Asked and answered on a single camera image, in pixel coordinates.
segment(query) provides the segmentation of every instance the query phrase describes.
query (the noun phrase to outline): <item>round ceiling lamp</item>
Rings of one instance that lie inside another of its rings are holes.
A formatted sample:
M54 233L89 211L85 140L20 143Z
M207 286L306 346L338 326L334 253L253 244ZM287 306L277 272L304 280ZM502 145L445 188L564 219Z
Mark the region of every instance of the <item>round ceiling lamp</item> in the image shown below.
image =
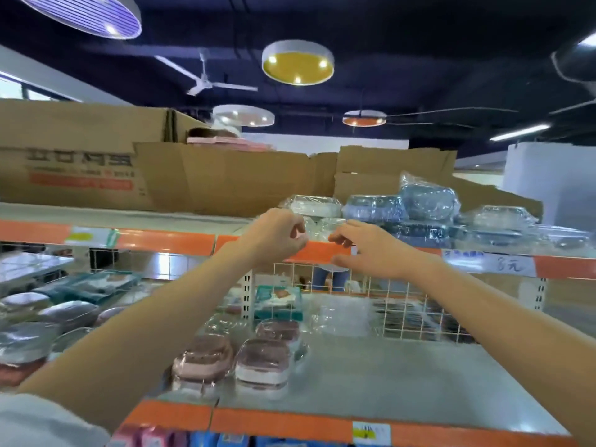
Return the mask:
M275 114L250 105L218 105L213 108L213 117L236 127L268 127L275 123Z
M326 82L335 71L333 53L315 42L280 40L267 45L261 59L263 72L280 83L310 86Z
M133 0L21 0L35 11L94 36L132 39L141 34L141 11Z
M387 115L376 110L354 110L344 114L343 123L350 127L379 127L387 122Z

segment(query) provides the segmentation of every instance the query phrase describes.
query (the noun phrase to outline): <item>person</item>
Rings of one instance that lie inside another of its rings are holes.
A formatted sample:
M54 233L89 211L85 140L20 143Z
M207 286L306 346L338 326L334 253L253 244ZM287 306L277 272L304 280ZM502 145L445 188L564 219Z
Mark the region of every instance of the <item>person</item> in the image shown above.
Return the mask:
M272 209L237 241L160 287L0 396L1 447L101 447L248 270L308 242L302 217ZM350 220L336 266L411 281L453 314L581 445L596 440L596 340L423 253Z

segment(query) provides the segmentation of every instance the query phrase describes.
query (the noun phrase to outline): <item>purple ceiling light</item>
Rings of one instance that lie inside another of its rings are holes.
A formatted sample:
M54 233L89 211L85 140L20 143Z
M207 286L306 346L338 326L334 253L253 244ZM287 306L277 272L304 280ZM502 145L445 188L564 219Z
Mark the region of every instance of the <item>purple ceiling light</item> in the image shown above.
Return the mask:
M94 36L132 39L141 34L133 0L21 0L48 17Z

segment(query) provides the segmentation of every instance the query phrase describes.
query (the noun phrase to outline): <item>jeans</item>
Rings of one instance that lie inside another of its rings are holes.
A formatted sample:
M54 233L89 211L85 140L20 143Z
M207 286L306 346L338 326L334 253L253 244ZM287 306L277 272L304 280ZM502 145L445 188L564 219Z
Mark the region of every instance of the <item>jeans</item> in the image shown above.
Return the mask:
M316 266L312 272L312 289L313 290L324 290L325 280L329 276L331 271L324 270L323 268ZM347 271L335 271L332 273L332 289L333 291L343 291L347 280L350 278L350 270Z

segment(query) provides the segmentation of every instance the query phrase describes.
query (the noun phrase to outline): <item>hand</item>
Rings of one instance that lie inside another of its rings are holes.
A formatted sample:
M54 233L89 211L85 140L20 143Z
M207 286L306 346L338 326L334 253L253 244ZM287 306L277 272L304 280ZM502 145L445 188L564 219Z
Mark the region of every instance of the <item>hand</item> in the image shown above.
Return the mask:
M288 209L271 209L259 216L236 241L254 265L278 263L308 243L304 219Z
M392 237L380 227L350 219L329 236L329 241L349 248L358 247L357 255L336 255L332 263L366 276L412 280L424 269L427 255Z

